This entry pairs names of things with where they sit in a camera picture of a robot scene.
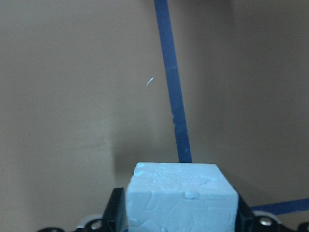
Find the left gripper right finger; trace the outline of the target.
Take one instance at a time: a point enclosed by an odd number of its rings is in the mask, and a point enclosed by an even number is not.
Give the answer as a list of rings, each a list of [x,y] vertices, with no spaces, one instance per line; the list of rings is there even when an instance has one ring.
[[[237,216],[235,221],[235,232],[251,232],[253,227],[254,213],[239,195]]]

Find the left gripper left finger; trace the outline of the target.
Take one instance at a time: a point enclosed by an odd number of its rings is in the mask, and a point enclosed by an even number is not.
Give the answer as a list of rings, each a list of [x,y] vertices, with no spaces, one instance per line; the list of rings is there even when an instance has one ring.
[[[126,224],[124,188],[113,189],[102,217],[104,232],[123,232]]]

